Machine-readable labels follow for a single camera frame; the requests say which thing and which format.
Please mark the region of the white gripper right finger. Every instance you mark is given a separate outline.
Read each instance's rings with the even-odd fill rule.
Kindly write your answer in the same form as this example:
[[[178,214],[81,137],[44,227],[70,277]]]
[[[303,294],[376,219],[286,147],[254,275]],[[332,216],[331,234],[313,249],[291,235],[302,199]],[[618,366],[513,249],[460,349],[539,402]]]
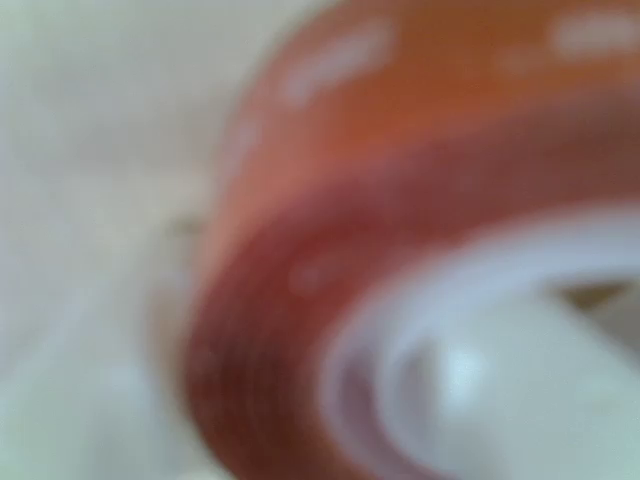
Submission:
[[[563,300],[521,298],[395,362],[387,433],[449,479],[635,479],[639,363]]]

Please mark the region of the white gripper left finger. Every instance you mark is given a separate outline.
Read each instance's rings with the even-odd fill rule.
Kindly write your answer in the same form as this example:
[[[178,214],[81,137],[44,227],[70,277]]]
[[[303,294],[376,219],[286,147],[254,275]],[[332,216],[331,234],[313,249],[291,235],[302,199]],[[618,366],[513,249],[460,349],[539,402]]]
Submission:
[[[210,479],[178,398],[133,362],[62,355],[1,393],[4,479]]]

